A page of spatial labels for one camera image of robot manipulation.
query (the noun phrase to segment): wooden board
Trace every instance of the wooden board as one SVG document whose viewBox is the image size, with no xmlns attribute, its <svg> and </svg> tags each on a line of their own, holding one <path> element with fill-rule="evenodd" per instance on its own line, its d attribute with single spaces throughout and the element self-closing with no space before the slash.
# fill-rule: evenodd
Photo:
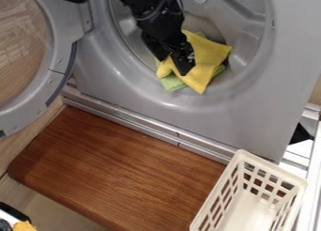
<svg viewBox="0 0 321 231">
<path fill-rule="evenodd" d="M 0 108 L 21 94 L 38 73 L 49 31 L 33 0 L 0 0 Z"/>
<path fill-rule="evenodd" d="M 49 107 L 47 113 L 26 129 L 0 140 L 0 178 L 12 160 L 65 108 L 61 97 Z"/>
<path fill-rule="evenodd" d="M 68 107 L 8 173 L 114 231 L 185 231 L 223 169 Z"/>
</svg>

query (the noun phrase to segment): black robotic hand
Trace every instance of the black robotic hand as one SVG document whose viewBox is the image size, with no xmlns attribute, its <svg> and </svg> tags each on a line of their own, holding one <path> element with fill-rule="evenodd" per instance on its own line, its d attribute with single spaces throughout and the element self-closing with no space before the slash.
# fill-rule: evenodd
<svg viewBox="0 0 321 231">
<path fill-rule="evenodd" d="M 184 22 L 179 0 L 121 0 L 130 7 L 137 25 L 143 30 L 142 39 L 160 61 L 170 55 L 182 76 L 194 66 L 191 44 L 181 32 Z"/>
</svg>

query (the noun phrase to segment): yellow cloth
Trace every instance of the yellow cloth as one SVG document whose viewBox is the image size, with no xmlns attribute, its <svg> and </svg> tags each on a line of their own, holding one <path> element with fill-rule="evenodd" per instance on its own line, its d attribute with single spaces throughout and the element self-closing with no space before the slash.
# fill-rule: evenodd
<svg viewBox="0 0 321 231">
<path fill-rule="evenodd" d="M 230 54 L 232 47 L 215 43 L 190 31 L 184 30 L 183 33 L 194 49 L 196 66 L 183 77 L 179 74 L 172 57 L 169 56 L 160 63 L 157 76 L 161 79 L 173 71 L 186 85 L 202 95 L 211 79 L 216 75 L 220 64 Z"/>
<path fill-rule="evenodd" d="M 30 222 L 19 222 L 14 224 L 13 231 L 37 231 L 37 229 Z"/>
</svg>

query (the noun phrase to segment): floor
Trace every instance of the floor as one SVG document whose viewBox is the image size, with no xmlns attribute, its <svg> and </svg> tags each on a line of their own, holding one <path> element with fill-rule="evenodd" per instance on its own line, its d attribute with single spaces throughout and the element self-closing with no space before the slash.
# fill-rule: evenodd
<svg viewBox="0 0 321 231">
<path fill-rule="evenodd" d="M 37 194 L 24 210 L 39 231 L 108 231 L 80 214 Z"/>
</svg>

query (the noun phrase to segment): white plastic basket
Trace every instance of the white plastic basket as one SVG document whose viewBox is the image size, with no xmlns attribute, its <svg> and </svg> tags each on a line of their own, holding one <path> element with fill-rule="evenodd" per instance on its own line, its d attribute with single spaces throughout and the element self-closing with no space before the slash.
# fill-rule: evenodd
<svg viewBox="0 0 321 231">
<path fill-rule="evenodd" d="M 290 231 L 307 181 L 244 150 L 237 152 L 191 231 Z"/>
</svg>

